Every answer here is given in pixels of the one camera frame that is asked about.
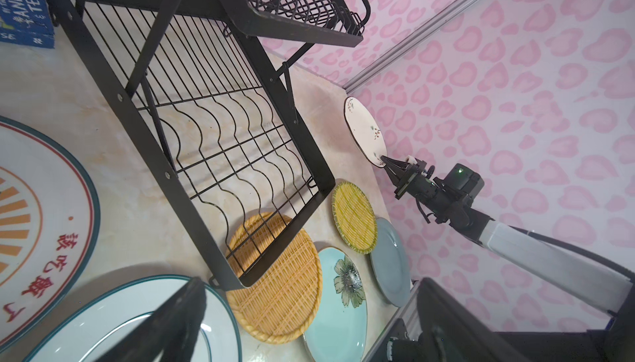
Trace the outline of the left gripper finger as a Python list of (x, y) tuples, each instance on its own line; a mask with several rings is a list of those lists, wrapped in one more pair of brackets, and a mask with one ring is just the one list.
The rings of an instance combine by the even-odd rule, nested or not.
[(100, 361), (190, 361), (207, 307), (205, 287), (190, 279)]

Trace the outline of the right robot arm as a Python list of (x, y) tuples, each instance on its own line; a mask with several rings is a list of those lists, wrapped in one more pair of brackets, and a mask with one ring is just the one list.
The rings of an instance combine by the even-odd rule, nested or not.
[(547, 281), (596, 310), (610, 315), (605, 330), (578, 333), (504, 334), (524, 355), (540, 361), (632, 361), (634, 359), (634, 273), (602, 256), (519, 227), (508, 226), (473, 208), (485, 182), (457, 164), (444, 178), (412, 158), (380, 156), (380, 168), (395, 197), (411, 195), (424, 218), (449, 223), (464, 238)]

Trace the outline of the cream floral plate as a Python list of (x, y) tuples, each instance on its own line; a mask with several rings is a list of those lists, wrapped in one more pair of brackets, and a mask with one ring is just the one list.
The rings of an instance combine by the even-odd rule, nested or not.
[(354, 97), (344, 103), (344, 117), (352, 137), (367, 160), (378, 168), (384, 168), (381, 159), (387, 155), (383, 132), (366, 106)]

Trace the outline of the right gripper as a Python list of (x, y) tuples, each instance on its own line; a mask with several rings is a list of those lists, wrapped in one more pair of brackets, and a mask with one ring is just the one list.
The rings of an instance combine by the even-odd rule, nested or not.
[(394, 195), (397, 200), (406, 194), (416, 203), (424, 220), (430, 223), (430, 217), (435, 217), (436, 223), (446, 222), (446, 194), (438, 181), (431, 180), (435, 166), (428, 168), (425, 161), (408, 158), (406, 161), (395, 160), (382, 155), (384, 170), (394, 181)]

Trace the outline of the orange woven bamboo plate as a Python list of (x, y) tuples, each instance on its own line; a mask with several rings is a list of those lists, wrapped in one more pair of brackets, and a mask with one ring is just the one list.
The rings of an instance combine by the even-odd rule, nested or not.
[[(261, 213), (247, 219), (229, 241), (228, 263), (241, 275), (279, 236), (288, 216)], [(251, 287), (228, 292), (228, 302), (242, 328), (273, 345), (292, 342), (317, 316), (322, 297), (322, 266), (304, 229)]]

